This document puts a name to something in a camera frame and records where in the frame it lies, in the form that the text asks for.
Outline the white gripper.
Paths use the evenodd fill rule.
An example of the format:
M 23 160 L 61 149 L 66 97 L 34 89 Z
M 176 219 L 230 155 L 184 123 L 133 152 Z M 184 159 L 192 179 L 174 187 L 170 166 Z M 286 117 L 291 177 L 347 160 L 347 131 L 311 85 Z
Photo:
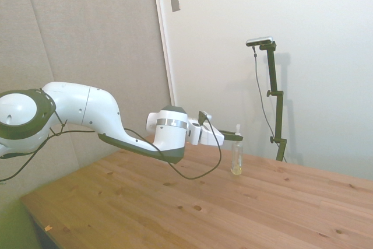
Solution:
M 208 121 L 202 125 L 195 118 L 188 118 L 187 142 L 192 145 L 222 145 L 225 141 L 242 141 L 243 136 L 235 134 L 235 132 L 218 130 L 211 126 Z

